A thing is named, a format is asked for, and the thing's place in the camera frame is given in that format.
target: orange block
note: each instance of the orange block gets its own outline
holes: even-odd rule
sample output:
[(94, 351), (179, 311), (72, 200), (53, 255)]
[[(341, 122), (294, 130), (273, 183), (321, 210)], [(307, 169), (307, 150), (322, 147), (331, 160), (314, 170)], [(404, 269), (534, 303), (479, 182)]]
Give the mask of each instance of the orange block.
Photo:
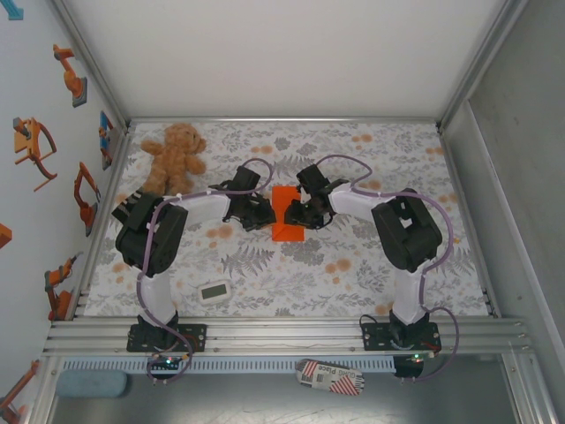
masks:
[(284, 223), (284, 212), (294, 200), (300, 200), (300, 193), (294, 186), (276, 185), (273, 187), (273, 209), (276, 224), (273, 225), (273, 241), (304, 241), (304, 228)]
[(0, 249), (11, 240), (11, 230), (0, 224)]

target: black mounting plate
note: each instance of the black mounting plate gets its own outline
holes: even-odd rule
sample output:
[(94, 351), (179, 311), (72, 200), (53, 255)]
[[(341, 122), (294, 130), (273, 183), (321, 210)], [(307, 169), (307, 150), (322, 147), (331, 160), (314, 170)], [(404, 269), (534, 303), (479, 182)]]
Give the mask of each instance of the black mounting plate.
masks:
[[(206, 331), (207, 326), (204, 324), (178, 324), (177, 331), (186, 337), (190, 343), (193, 352), (204, 352), (206, 348)], [(127, 347), (128, 352), (159, 352), (153, 346), (143, 345), (144, 334), (139, 328), (139, 324), (133, 324), (128, 334)], [(186, 346), (182, 343), (177, 344), (169, 352), (186, 352)]]
[(390, 322), (378, 324), (366, 322), (361, 324), (361, 331), (363, 332), (363, 346), (368, 352), (398, 351), (399, 354), (402, 354), (402, 352), (409, 351), (439, 352), (441, 350), (440, 333), (435, 322), (424, 324), (418, 341), (407, 349), (399, 349), (393, 341), (390, 334)]

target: floral tablecloth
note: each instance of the floral tablecloth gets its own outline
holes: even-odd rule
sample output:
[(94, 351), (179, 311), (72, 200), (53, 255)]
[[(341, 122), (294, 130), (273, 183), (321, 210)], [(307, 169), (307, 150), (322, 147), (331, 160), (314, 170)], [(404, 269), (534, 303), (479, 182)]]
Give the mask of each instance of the floral tablecloth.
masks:
[[(449, 180), (433, 124), (361, 124), (295, 122), (193, 123), (207, 139), (200, 157), (202, 176), (191, 176), (194, 190), (233, 177), (251, 157), (275, 166), (272, 186), (294, 186), (296, 174), (328, 154), (354, 155), (374, 174), (362, 186), (374, 190), (416, 189), (448, 211), (456, 235), (454, 254), (427, 278), (426, 303), (450, 307), (456, 314), (487, 314), (457, 197)], [(138, 124), (117, 190), (116, 204), (138, 189), (152, 156), (139, 144), (163, 139), (166, 124)], [(250, 165), (260, 175), (267, 170)], [(321, 165), (330, 179), (352, 179), (362, 172), (342, 159)], [(265, 192), (270, 196), (270, 188)], [(432, 210), (442, 233), (441, 216)], [(102, 243), (88, 296), (86, 315), (136, 315), (136, 269), (122, 262), (114, 244), (120, 224), (113, 217)], [(337, 216), (320, 231), (307, 231), (305, 242), (278, 243), (271, 229), (245, 232), (239, 223), (209, 221), (185, 231), (170, 269), (173, 299), (181, 316), (359, 316), (387, 314), (394, 299), (394, 272), (373, 223)], [(216, 305), (198, 301), (199, 285), (229, 279), (233, 296)]]

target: teddy bear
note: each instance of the teddy bear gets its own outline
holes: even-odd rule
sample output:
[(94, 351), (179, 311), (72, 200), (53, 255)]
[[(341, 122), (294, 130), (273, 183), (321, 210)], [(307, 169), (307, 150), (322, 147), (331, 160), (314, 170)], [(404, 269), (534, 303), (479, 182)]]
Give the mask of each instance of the teddy bear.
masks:
[(190, 193), (194, 183), (186, 177), (186, 172), (198, 175), (206, 171), (206, 164), (196, 156), (204, 148), (206, 140), (200, 137), (196, 128), (186, 123), (165, 129), (164, 144), (142, 141), (141, 149), (154, 157), (143, 190), (158, 196)]

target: blue sponge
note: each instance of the blue sponge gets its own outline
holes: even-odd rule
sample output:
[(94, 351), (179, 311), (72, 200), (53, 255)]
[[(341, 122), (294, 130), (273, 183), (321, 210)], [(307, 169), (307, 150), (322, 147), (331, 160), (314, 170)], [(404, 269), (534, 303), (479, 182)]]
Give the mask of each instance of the blue sponge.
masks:
[(117, 398), (125, 391), (127, 374), (105, 369), (68, 369), (56, 382), (61, 398)]

